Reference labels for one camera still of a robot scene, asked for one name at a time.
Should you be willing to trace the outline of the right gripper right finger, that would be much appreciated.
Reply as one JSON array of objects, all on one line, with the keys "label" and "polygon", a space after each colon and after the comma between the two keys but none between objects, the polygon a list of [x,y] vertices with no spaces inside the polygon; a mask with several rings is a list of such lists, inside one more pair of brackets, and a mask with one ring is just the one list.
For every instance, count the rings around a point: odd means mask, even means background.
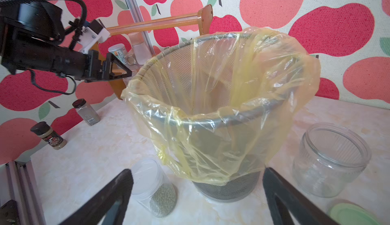
[{"label": "right gripper right finger", "polygon": [[265,169],[263,187],[273,224],[293,225],[292,215],[301,225],[337,224],[273,168]]}]

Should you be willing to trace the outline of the short clear jar with beans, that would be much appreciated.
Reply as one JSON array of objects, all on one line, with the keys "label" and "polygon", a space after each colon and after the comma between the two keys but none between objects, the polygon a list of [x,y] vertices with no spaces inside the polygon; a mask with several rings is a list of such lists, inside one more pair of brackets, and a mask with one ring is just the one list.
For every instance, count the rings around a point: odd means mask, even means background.
[{"label": "short clear jar with beans", "polygon": [[142,159],[131,168],[131,196],[155,217],[168,216],[177,203],[177,193],[160,164],[154,159]]}]

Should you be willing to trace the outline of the white bottle on shelf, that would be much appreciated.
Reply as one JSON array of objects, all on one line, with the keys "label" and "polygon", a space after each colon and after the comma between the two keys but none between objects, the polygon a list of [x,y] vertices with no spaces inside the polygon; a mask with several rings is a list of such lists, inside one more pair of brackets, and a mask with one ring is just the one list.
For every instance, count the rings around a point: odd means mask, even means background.
[{"label": "white bottle on shelf", "polygon": [[144,41],[142,33],[129,33],[128,37],[130,39],[132,49],[134,51],[138,64],[144,65],[149,59],[152,58],[152,54],[148,45]]}]

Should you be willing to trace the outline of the green jar lid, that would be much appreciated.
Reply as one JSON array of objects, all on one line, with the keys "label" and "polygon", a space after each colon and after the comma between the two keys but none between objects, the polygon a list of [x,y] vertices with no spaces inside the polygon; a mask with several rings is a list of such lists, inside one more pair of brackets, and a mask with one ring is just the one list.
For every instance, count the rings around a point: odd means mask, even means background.
[{"label": "green jar lid", "polygon": [[350,203],[334,205],[328,215],[339,225],[381,225],[374,215]]}]

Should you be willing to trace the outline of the grey bin with yellow bag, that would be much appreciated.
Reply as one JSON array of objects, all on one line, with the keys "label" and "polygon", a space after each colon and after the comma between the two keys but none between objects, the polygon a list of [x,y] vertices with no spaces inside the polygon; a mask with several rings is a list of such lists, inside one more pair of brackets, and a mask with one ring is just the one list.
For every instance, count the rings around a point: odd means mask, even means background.
[{"label": "grey bin with yellow bag", "polygon": [[296,38],[253,27],[162,51],[121,97],[163,164],[204,196],[235,202],[256,187],[320,74]]}]

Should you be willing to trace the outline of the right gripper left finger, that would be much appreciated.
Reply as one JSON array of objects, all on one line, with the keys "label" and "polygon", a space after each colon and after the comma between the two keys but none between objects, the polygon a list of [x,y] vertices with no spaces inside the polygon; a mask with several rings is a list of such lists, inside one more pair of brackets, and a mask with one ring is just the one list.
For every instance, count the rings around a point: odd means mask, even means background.
[{"label": "right gripper left finger", "polygon": [[132,172],[124,169],[62,225],[123,224],[134,185]]}]

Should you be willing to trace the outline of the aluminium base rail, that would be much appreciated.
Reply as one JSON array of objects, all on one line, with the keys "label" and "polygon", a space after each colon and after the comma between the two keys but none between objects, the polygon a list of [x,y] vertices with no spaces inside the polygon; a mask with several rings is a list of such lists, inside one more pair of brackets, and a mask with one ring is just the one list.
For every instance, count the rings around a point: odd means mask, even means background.
[{"label": "aluminium base rail", "polygon": [[1,224],[46,224],[31,162],[1,166]]}]

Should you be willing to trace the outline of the white printed cup on shelf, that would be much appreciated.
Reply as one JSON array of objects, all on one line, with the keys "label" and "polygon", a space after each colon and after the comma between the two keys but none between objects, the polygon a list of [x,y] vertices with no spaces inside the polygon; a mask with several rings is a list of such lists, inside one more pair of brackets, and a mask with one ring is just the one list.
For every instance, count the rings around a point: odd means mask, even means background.
[{"label": "white printed cup on shelf", "polygon": [[108,48],[108,51],[115,55],[124,65],[127,65],[126,56],[128,54],[126,47],[123,43],[113,45]]}]

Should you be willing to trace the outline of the left aluminium frame post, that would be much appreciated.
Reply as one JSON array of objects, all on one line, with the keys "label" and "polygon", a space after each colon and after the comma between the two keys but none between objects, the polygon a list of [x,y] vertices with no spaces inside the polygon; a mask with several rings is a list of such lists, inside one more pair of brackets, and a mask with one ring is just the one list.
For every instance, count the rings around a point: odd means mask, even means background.
[{"label": "left aluminium frame post", "polygon": [[[125,0],[126,1],[126,4],[132,14],[132,18],[134,20],[135,23],[140,23],[140,22],[144,22],[144,19],[142,17],[142,14],[141,14],[141,11],[139,9],[139,6],[137,4],[137,1],[136,0]],[[145,40],[146,44],[148,45],[151,53],[153,55],[155,55],[155,51],[154,51],[154,48],[153,48],[153,45],[149,39],[149,36],[148,36],[148,32],[147,31],[144,31],[142,32],[142,35],[143,35],[143,39]]]}]

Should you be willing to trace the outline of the dark lid jar by wall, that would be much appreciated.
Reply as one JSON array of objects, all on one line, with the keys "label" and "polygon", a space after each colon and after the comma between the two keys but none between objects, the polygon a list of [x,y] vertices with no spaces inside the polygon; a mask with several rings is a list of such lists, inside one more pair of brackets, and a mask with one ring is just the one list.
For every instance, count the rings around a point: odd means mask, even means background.
[{"label": "dark lid jar by wall", "polygon": [[100,121],[99,115],[96,111],[86,102],[85,99],[78,99],[72,103],[76,112],[81,118],[89,125],[93,126]]}]

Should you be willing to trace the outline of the orange wooden shelf rack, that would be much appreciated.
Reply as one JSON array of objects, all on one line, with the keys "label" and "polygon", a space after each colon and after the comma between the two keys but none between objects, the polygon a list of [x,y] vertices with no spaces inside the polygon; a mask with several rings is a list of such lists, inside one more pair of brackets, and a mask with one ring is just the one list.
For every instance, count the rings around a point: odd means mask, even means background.
[{"label": "orange wooden shelf rack", "polygon": [[198,12],[155,19],[148,22],[140,22],[125,26],[108,28],[111,35],[124,35],[136,32],[153,31],[157,36],[156,41],[162,47],[170,47],[179,43],[179,37],[175,28],[196,26],[200,35],[209,34],[210,25],[213,21],[213,8],[206,5]]}]

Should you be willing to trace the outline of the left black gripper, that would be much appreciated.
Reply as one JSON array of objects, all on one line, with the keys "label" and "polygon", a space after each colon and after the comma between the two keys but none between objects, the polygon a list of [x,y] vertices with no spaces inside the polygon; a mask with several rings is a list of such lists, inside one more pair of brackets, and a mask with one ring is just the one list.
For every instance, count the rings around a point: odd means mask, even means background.
[{"label": "left black gripper", "polygon": [[99,59],[99,55],[100,53],[96,50],[90,50],[88,54],[85,54],[84,72],[82,76],[76,76],[76,80],[86,80],[88,82],[118,80],[133,75],[131,69],[112,53],[107,53],[106,60],[103,63]]}]

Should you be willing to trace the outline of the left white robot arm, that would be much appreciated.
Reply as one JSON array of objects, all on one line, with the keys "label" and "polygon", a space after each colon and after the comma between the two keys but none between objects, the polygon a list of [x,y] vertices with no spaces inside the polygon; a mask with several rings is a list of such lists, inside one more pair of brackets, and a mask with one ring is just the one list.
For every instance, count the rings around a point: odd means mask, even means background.
[{"label": "left white robot arm", "polygon": [[121,61],[109,53],[99,60],[96,50],[75,51],[87,18],[82,0],[80,18],[65,29],[62,9],[52,0],[1,0],[1,64],[11,73],[17,70],[40,70],[76,80],[111,81],[132,75]]}]

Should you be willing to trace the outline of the glass jar with mung beans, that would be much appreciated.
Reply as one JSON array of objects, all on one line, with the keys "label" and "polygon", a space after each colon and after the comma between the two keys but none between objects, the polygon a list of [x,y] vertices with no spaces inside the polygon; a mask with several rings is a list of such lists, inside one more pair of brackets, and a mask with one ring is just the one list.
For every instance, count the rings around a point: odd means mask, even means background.
[{"label": "glass jar with mung beans", "polygon": [[372,157],[366,141],[332,123],[315,123],[304,133],[292,165],[292,176],[304,191],[332,198],[353,182]]}]

